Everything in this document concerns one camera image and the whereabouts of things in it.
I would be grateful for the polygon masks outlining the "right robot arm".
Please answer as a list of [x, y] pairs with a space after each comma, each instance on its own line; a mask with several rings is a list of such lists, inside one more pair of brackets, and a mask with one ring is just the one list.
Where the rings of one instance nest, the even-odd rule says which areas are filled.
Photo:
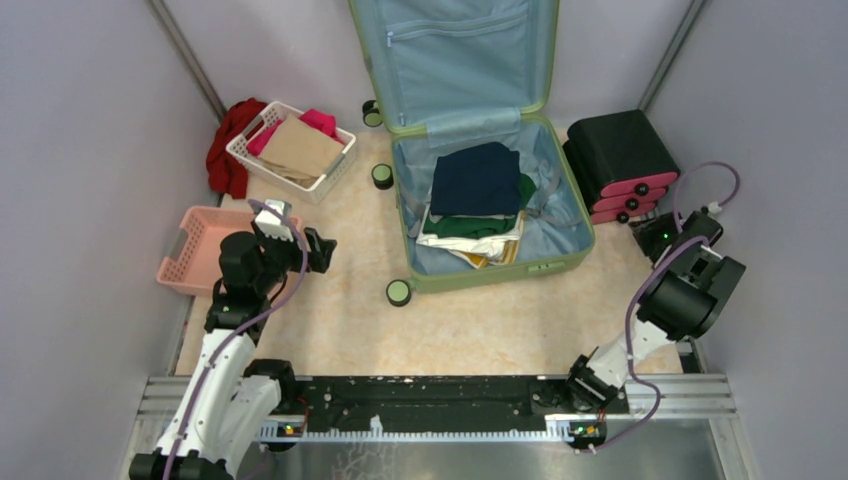
[[572, 365], [565, 391], [576, 410], [605, 408], [650, 353], [699, 338], [715, 324], [746, 271], [714, 250], [722, 234], [720, 223], [704, 211], [683, 222], [628, 305], [621, 333]]

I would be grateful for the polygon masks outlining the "pink plastic basket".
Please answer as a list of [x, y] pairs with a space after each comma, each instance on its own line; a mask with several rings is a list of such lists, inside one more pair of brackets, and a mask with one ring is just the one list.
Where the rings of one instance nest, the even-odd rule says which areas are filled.
[[252, 211], [194, 206], [184, 215], [178, 240], [158, 269], [157, 282], [175, 291], [216, 297], [220, 289], [267, 294], [280, 276], [302, 265], [300, 236], [304, 223], [290, 216], [294, 258], [281, 239], [263, 234]]

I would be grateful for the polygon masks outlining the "black and pink storage stack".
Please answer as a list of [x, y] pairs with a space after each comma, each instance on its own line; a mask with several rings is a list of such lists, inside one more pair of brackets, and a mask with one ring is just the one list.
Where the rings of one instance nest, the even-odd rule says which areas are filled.
[[640, 109], [576, 121], [563, 150], [595, 225], [648, 213], [681, 174]]

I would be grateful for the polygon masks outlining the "navy blue garment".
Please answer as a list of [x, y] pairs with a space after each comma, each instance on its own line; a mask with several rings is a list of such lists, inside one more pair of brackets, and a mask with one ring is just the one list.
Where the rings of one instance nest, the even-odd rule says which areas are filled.
[[430, 211], [438, 216], [514, 215], [521, 206], [520, 155], [489, 142], [441, 156], [433, 173]]

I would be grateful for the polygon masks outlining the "green hard-shell suitcase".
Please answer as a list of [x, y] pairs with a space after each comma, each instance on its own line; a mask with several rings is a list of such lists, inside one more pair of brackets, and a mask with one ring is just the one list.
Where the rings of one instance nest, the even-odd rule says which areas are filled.
[[[349, 5], [376, 97], [391, 134], [392, 171], [409, 274], [389, 302], [567, 272], [595, 232], [546, 105], [553, 75], [555, 1], [353, 1]], [[518, 236], [492, 261], [469, 247], [436, 248], [430, 219], [441, 156], [488, 142], [518, 155], [534, 195]]]

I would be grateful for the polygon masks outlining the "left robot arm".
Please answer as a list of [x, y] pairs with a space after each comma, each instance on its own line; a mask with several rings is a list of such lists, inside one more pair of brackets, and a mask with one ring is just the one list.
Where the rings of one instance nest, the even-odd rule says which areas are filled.
[[254, 356], [271, 313], [293, 295], [289, 273], [324, 273], [337, 248], [306, 227], [274, 238], [258, 225], [220, 243], [200, 358], [180, 405], [150, 453], [130, 462], [132, 479], [234, 479], [260, 427], [298, 398], [287, 360]]

